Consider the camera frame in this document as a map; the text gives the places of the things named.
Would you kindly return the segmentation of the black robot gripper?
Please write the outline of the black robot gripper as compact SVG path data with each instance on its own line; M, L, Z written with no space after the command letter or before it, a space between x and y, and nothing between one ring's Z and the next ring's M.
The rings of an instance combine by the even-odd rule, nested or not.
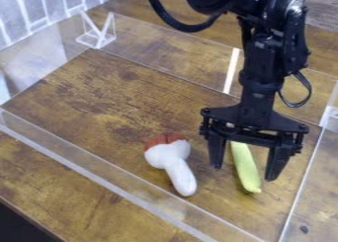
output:
M227 141L270 149L264 175L268 182L279 177L291 152L300 151L308 127L274 110L280 89L282 83L244 84L237 104L200 110L199 134L207 140L209 165L215 169L221 168Z

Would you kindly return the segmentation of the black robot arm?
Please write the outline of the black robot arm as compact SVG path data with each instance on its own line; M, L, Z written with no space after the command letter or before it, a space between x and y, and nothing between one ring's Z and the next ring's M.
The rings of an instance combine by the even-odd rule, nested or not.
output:
M227 141L270 149L266 179L278 178L290 156L300 152L308 127L274 111L286 76L304 86L306 67L304 0L187 0L203 14L225 11L237 15L241 28L244 65L239 72L243 86L240 103L223 108L204 108L199 134L208 143L209 164L220 168Z

